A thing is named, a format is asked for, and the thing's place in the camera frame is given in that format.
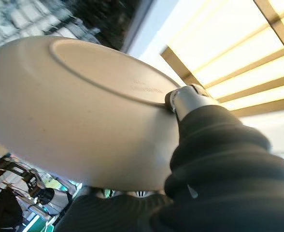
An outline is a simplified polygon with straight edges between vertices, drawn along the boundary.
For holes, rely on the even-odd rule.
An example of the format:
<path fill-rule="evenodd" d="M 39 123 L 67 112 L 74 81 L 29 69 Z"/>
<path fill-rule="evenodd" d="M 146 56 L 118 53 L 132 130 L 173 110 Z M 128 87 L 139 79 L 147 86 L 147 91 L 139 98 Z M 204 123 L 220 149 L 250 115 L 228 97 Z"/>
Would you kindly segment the black silver robot right hand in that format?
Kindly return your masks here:
<path fill-rule="evenodd" d="M 165 97 L 179 145 L 165 194 L 79 196 L 57 232 L 284 232 L 284 159 L 198 85 Z"/>

